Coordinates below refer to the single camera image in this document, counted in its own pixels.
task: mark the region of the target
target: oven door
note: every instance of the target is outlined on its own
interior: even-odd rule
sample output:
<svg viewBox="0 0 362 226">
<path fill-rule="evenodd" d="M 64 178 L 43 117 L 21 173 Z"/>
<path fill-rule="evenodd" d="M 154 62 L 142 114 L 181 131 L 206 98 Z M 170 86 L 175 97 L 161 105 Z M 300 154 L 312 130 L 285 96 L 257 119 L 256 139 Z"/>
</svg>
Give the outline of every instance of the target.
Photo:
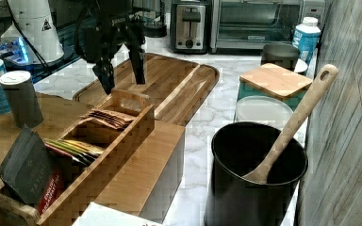
<svg viewBox="0 0 362 226">
<path fill-rule="evenodd" d="M 291 43 L 300 16 L 299 0 L 215 0 L 211 48 L 262 49 Z"/>
</svg>

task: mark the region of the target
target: bamboo lid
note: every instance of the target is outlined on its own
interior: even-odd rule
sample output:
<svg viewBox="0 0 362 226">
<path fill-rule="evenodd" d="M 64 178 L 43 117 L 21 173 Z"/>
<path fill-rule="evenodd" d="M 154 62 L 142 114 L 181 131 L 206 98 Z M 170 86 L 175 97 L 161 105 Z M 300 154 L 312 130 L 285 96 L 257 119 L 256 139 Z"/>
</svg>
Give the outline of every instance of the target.
<svg viewBox="0 0 362 226">
<path fill-rule="evenodd" d="M 239 81 L 281 101 L 308 89 L 312 83 L 310 78 L 271 63 L 243 73 Z"/>
</svg>

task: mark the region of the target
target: oven window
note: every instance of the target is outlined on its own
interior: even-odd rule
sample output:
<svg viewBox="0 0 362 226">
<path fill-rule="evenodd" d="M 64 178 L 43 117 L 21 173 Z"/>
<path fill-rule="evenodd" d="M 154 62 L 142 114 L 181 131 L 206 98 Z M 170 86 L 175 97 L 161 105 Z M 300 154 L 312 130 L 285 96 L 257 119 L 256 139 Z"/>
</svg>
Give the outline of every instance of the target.
<svg viewBox="0 0 362 226">
<path fill-rule="evenodd" d="M 292 41 L 299 5 L 221 1 L 218 40 Z"/>
</svg>

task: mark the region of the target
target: robotic arm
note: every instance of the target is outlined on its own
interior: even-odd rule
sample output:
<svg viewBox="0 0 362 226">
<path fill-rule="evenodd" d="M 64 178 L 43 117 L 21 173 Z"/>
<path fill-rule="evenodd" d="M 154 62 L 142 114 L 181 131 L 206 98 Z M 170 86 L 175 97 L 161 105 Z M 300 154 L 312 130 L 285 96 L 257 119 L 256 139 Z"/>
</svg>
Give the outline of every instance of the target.
<svg viewBox="0 0 362 226">
<path fill-rule="evenodd" d="M 96 20 L 95 27 L 83 29 L 85 47 L 79 45 L 78 29 L 88 11 Z M 75 30 L 75 52 L 95 63 L 93 72 L 106 94 L 115 87 L 110 61 L 123 44 L 128 48 L 137 84 L 145 84 L 143 61 L 145 43 L 140 20 L 132 14 L 132 0 L 86 0 Z"/>
</svg>

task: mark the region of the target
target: wooden tray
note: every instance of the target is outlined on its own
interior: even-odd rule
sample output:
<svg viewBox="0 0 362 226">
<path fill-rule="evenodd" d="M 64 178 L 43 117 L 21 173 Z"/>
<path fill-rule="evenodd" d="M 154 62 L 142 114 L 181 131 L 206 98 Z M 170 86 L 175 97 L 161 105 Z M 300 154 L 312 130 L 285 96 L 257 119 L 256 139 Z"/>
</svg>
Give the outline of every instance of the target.
<svg viewBox="0 0 362 226">
<path fill-rule="evenodd" d="M 75 122 L 61 137 L 75 139 L 87 138 L 89 142 L 100 143 L 106 147 L 88 168 L 72 182 L 42 215 L 30 206 L 16 202 L 0 193 L 0 209 L 4 209 L 16 218 L 23 218 L 28 225 L 71 225 L 81 215 L 90 202 L 104 190 L 112 178 L 119 172 L 130 156 L 149 136 L 155 127 L 153 106 L 148 97 L 114 89 L 99 105 L 104 109 L 115 109 L 135 114 L 136 119 L 124 131 L 108 130 L 102 125 L 80 124 Z M 128 108 L 123 103 L 134 103 L 139 109 Z M 1 225 L 12 225 L 0 219 Z"/>
<path fill-rule="evenodd" d="M 146 94 L 155 108 L 155 119 L 186 125 L 219 80 L 219 71 L 177 58 L 146 54 L 145 85 L 136 85 L 131 61 L 114 69 L 117 89 Z M 106 98 L 98 80 L 75 94 L 73 100 L 98 105 Z"/>
</svg>

